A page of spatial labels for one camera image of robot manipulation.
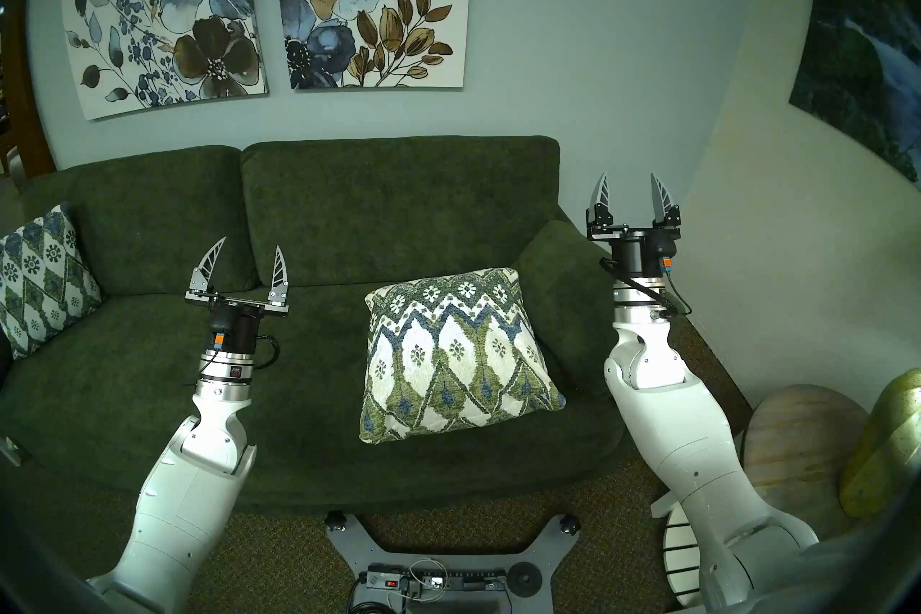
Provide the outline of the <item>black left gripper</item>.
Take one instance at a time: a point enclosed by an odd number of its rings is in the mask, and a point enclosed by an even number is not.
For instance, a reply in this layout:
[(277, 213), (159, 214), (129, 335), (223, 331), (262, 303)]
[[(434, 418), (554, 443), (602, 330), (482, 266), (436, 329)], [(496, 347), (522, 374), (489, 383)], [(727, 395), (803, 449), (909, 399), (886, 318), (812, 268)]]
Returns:
[(209, 311), (209, 331), (201, 361), (217, 363), (220, 357), (227, 357), (234, 363), (251, 363), (258, 341), (267, 340), (273, 347), (273, 355), (268, 362), (275, 363), (281, 354), (280, 344), (272, 335), (260, 335), (259, 330), (262, 318), (285, 317), (288, 314), (285, 257), (281, 247), (276, 246), (267, 302), (221, 295), (214, 290), (212, 275), (226, 239), (223, 236), (217, 240), (194, 267), (189, 290), (185, 293), (188, 304), (205, 305)]

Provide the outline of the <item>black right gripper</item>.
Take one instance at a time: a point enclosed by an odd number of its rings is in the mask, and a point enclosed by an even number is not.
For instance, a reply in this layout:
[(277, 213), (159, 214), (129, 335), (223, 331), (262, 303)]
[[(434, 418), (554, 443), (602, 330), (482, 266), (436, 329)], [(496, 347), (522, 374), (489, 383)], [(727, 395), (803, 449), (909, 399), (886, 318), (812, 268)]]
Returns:
[(618, 280), (659, 279), (673, 271), (676, 242), (681, 238), (680, 206), (654, 173), (650, 174), (650, 182), (654, 209), (650, 227), (613, 225), (606, 172), (600, 175), (590, 196), (587, 238), (610, 246), (611, 255), (602, 257), (600, 266)]

